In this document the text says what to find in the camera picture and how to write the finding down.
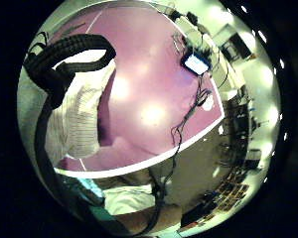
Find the black strap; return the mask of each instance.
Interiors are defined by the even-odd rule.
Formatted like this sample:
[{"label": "black strap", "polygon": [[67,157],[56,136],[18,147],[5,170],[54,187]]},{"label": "black strap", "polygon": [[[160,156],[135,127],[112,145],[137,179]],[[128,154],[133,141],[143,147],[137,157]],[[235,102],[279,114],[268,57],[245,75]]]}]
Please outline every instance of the black strap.
[{"label": "black strap", "polygon": [[[53,69],[58,62],[88,50],[106,50],[106,52],[97,61],[63,62],[56,70]],[[51,94],[52,108],[55,109],[62,104],[76,72],[100,70],[106,67],[115,56],[115,49],[105,37],[80,34],[44,47],[37,56],[29,53],[23,66],[33,82]]]}]

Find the person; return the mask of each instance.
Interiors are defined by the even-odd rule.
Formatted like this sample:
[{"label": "person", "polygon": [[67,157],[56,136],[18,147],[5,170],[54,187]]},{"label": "person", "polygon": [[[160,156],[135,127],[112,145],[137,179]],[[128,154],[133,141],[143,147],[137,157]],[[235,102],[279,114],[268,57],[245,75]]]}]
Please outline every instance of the person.
[{"label": "person", "polygon": [[[99,54],[86,54],[82,58],[97,60],[97,57]],[[77,58],[64,61],[75,62]],[[101,70],[78,72],[62,104],[53,110],[48,122],[45,149],[54,166],[64,157],[84,160],[98,152],[100,145],[97,133],[97,106],[114,70],[115,62],[112,60]],[[65,180],[70,182],[70,186],[75,184],[83,187],[77,192],[80,197],[91,203],[98,203],[101,199],[97,198],[103,197],[104,208],[113,216],[155,206],[153,180],[148,169],[113,178],[77,178],[76,181],[65,178]],[[176,231],[180,226],[179,222],[163,233]]]}]

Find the desk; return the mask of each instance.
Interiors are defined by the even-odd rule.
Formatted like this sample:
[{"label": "desk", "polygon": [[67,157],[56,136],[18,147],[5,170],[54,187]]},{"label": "desk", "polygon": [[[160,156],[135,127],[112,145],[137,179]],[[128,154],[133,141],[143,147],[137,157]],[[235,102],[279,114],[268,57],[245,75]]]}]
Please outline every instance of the desk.
[{"label": "desk", "polygon": [[[154,9],[137,7],[87,8],[65,23],[57,40],[70,26],[86,22],[72,34],[104,35],[117,52],[116,73],[100,99],[100,150],[84,160],[63,158],[56,172],[77,178],[120,176],[169,159],[176,151],[171,128],[190,109],[198,81],[180,66],[172,36],[176,26]],[[215,82],[206,73],[204,87],[213,106],[199,108],[184,130],[181,151],[210,132],[224,118]]]}]

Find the fisheye lens view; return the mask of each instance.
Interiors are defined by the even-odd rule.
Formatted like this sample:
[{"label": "fisheye lens view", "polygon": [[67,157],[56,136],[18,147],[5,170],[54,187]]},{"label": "fisheye lens view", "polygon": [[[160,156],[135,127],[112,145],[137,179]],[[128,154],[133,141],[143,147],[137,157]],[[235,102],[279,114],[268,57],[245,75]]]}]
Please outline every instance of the fisheye lens view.
[{"label": "fisheye lens view", "polygon": [[272,36],[247,1],[64,1],[18,82],[40,182],[108,237],[203,237],[249,205],[292,139]]}]

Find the computer monitor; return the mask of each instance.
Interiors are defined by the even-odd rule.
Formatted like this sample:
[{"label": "computer monitor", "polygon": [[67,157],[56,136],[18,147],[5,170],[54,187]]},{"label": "computer monitor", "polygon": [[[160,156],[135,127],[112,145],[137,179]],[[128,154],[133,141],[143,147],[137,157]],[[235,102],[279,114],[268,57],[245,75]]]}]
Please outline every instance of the computer monitor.
[{"label": "computer monitor", "polygon": [[203,75],[211,68],[209,61],[199,52],[188,50],[181,59],[181,65],[196,75]]}]

